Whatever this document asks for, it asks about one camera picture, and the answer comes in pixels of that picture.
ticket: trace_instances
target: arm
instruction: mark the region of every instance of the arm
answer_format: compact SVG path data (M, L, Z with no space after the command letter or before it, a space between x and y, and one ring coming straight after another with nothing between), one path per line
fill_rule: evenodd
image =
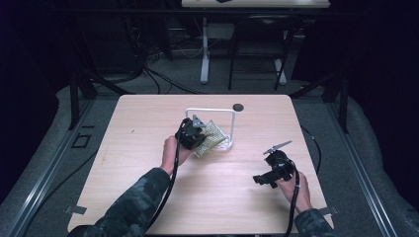
M165 140L162 163L153 168L126 190L93 226L77 226L69 236L144 236L170 183L174 168L177 140L170 136ZM179 150L179 165L193 151Z
M276 180L275 183L281 188L288 201L293 198L295 177L289 181ZM318 209L313 208L310 201L310 191L306 176L299 172L299 192L296 198L295 209L298 216L295 218L295 227L301 237L326 237L335 236L329 223L320 214Z

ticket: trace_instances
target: white desk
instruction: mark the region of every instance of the white desk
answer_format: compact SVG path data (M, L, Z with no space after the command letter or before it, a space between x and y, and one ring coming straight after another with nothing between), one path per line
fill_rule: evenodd
M216 0L183 0L185 8L328 8L328 0L231 0L219 3ZM275 60L277 70L281 68L281 61ZM203 66L201 69L201 83L207 84L209 80L210 55L208 51L208 23L203 21ZM280 79L281 85L287 84L283 72Z

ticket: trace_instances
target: wire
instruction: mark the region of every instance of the wire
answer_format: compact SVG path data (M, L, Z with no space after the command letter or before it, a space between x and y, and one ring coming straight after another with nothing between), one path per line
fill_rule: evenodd
M154 81L154 83L157 86L157 95L160 95L160 85L158 84L158 82L156 81L156 79L154 79L154 77L147 71L146 68L144 68L144 71L147 72L147 75L150 76L150 78Z
M293 213L295 210L296 198L298 197L299 192L299 172L296 169L295 163L292 160L287 160L292 166L295 175L295 188L293 189L293 198L291 200L291 207L290 207L290 219L289 219L289 226L287 228L287 232L285 233L285 237L290 236L291 231L293 230Z
M43 201L41 202L41 204L38 206L38 208L37 208L37 210L35 211L35 213L34 213L34 215L31 217L31 219L30 219L30 221L29 221L29 223L28 223L28 225L27 225L27 227L26 227L26 230L25 230L25 233L23 234L23 236L25 236L26 234L27 234L27 232L28 232L28 230L29 230L29 227L31 227L31 224L32 224L32 222L34 221L34 219L35 219L35 217L37 216L37 214L40 212L40 210L42 209L42 207L43 207L43 205L44 204L46 204L46 202L52 197L52 195L53 194L55 194L55 192L59 189L59 188L61 188L61 186L65 183L65 182L67 182L75 173L77 173L81 168L83 168L86 164L87 164L87 162L89 162L93 157L95 157L95 155L98 153L98 151L99 151L99 149L98 150L96 150L95 152L93 152L93 154L92 155L90 155L90 157L87 159L87 160L85 160L79 167L77 167L73 172L71 172L63 181L61 181L61 183L59 183L56 187L55 187L55 189L53 189L50 193L49 193L49 195L48 196L46 196L44 199L43 199Z
M152 73L152 74L160 77L161 79L169 82L170 84L174 85L175 87L177 87L177 88L179 88L179 89L181 89L183 91L186 91L186 92L189 92L189 93L192 93L192 94L205 94L204 92L195 91L193 89L190 89L190 88L188 88L188 87L186 87L186 86L184 86L184 85L182 85L182 84L180 84L180 83L178 83L178 82L170 79L169 77L167 77L167 76L165 76L165 75L163 75L161 73L158 73L158 72L150 69L149 67L147 67L145 65L144 65L144 70L146 70L148 73Z
M317 147L317 152L318 152L318 164L317 167L315 169L315 174L318 175L318 171L320 170L320 165L321 165L321 150L320 150L320 146L317 143L317 140L314 138L314 136L302 125L300 125L301 129L304 130L311 138L311 140L314 141L315 146Z
M176 139L178 141L177 141L177 144L176 144L175 163L174 163L174 167L173 167L172 179L170 180L169 188L167 188L167 192L164 195L163 200L161 201L157 211L154 213L154 216L151 219L150 224L148 225L148 229L154 224L155 220L160 215L160 212L163 209L164 205L166 204L166 201L169 198L170 193L172 193L173 186L175 185L176 175L178 173L178 167L179 167L179 150L180 150L180 147L181 147L181 143L179 141L180 138L181 138L180 136L181 136L181 132L178 132L178 136L176 137Z

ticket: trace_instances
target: white stand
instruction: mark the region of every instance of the white stand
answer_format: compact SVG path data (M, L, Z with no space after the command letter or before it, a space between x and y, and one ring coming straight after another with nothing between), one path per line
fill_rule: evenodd
M234 110L226 110L226 109L198 109L198 108L187 108L185 110L186 118L189 117L189 111L201 111L201 112L226 112L231 113L231 126L230 126L230 134L224 134L226 137L221 143L219 143L216 147L212 150L223 150L227 151L230 150L233 145L233 129L234 129L234 120L235 120L235 111Z
M203 19L203 66L201 68L201 83L209 82L210 56L207 18Z

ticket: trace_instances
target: gray carpet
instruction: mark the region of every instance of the gray carpet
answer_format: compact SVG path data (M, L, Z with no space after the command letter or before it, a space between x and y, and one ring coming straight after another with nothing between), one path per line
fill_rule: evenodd
M298 45L294 48L293 57L286 68L286 75L291 78L293 61ZM182 53L175 53L173 61L162 56L155 63L148 66L159 73L165 74L172 80L182 83L188 88L208 94L290 94L299 89L300 81L291 81L287 86L274 91L274 80L245 80L234 81L233 90L227 90L227 59L223 58L225 51L217 54L211 52L209 82L200 83L201 56L186 57ZM156 78L161 92L170 89L170 83ZM118 84L122 88L137 94L156 94L157 87L148 76ZM96 85L100 96L96 101L89 102L82 99L86 116L82 119L77 130L72 133L67 130L70 125L69 90L65 88L57 97L60 108L53 126L44 138L39 150L34 155L25 173L9 196L0 206L0 236L7 236L16 228L22 206L25 205L31 190L44 172L47 165L56 156L63 141L70 137L68 147L63 152L63 162L59 164L56 175L49 184L46 195L58 186L73 170L89 159L99 148L106 131L118 97L109 89ZM322 154L318 178L329 206L335 205L340 213L334 215L336 233L339 236L383 236L374 217L365 193L356 177L354 164L347 145L341 137L340 128L335 125L334 105L323 104L320 100L322 89L318 88L304 98L293 100L300 124L305 127L318 142ZM173 87L170 94L188 94ZM363 164L371 178L377 195L398 236L419 236L419 218L416 211L406 203L397 193L388 176L382 170L379 147L368 121L362 110L352 100L348 109L349 137L353 142ZM313 164L318 164L318 150L311 137L304 132ZM92 160L71 176L44 203L29 227L26 236L65 236L70 214L64 212L67 206L76 204L84 182L89 173Z

